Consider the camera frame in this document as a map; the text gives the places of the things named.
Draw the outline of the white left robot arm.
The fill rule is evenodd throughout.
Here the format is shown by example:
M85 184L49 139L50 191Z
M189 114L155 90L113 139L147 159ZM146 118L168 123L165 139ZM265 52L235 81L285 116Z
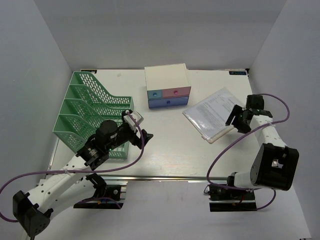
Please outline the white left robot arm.
M144 150L153 138L140 127L143 117L132 110L122 112L122 124L105 120L60 170L51 171L42 184L18 191L12 198L13 215L27 235L34 239L50 221L66 208L80 201L102 200L106 182L97 168L110 158L110 152L124 143Z

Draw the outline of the clear document folder with papers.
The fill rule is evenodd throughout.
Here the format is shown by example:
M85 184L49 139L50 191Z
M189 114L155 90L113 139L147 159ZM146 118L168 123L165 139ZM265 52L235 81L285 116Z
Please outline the clear document folder with papers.
M230 132L234 127L226 125L235 105L244 104L227 88L222 88L196 105L186 109L182 114L209 144Z

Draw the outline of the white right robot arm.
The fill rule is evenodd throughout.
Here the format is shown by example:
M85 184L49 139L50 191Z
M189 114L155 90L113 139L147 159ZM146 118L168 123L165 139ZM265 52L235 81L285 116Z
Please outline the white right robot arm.
M225 192L233 200L242 196L244 189L287 191L294 180L299 152L282 140L275 128L273 115L264 106L262 95L248 95L245 107L235 105L225 123L245 136L254 134L260 145L250 170L233 172L227 178Z

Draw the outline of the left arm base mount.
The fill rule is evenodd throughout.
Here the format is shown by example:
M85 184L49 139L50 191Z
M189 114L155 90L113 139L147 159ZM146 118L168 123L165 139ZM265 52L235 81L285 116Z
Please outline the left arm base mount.
M85 180L93 184L93 195L73 205L74 209L120 210L124 203L126 186L109 184L98 174L86 176Z

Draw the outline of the light blue drawer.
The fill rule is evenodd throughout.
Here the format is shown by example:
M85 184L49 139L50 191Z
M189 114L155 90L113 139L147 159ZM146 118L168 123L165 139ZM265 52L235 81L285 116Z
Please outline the light blue drawer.
M161 99L163 97L163 91L158 90L148 90L147 91L148 100Z

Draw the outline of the pink drawer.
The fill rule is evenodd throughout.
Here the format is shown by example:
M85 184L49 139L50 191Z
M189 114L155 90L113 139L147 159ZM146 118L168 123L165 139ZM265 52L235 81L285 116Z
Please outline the pink drawer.
M189 96L190 92L191 92L190 86L163 89L162 98L165 99L165 98L185 97L185 96Z

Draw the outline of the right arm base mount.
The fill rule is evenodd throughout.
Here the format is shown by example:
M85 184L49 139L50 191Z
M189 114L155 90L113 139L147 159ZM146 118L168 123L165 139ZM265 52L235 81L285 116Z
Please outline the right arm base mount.
M255 212L257 211L255 194L253 192L225 189L208 184L204 195L209 196L210 212Z

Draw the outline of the purple-blue wide drawer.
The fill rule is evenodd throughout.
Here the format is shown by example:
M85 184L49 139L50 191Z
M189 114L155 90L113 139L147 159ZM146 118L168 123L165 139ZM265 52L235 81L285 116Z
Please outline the purple-blue wide drawer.
M151 99L151 100L148 100L148 107L150 109L153 109L153 108L181 106L181 105L187 105L188 101L189 101L189 96Z

